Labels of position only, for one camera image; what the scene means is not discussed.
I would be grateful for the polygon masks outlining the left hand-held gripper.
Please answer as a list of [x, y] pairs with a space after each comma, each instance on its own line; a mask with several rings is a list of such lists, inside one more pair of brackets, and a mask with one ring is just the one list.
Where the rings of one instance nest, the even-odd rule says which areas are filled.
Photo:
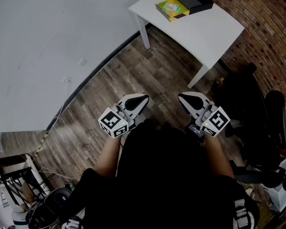
[[117, 138], [135, 128], [135, 118], [149, 102], [147, 94], [125, 95], [119, 104], [107, 108], [99, 117], [101, 129], [110, 137]]

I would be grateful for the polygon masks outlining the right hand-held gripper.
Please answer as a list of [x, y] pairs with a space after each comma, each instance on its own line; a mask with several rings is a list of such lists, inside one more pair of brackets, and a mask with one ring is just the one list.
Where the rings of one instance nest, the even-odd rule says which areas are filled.
[[178, 94], [179, 102], [185, 111], [192, 117], [198, 117], [195, 124], [203, 133], [216, 137], [230, 122], [230, 118], [222, 107], [215, 106], [214, 102], [200, 92], [183, 92]]

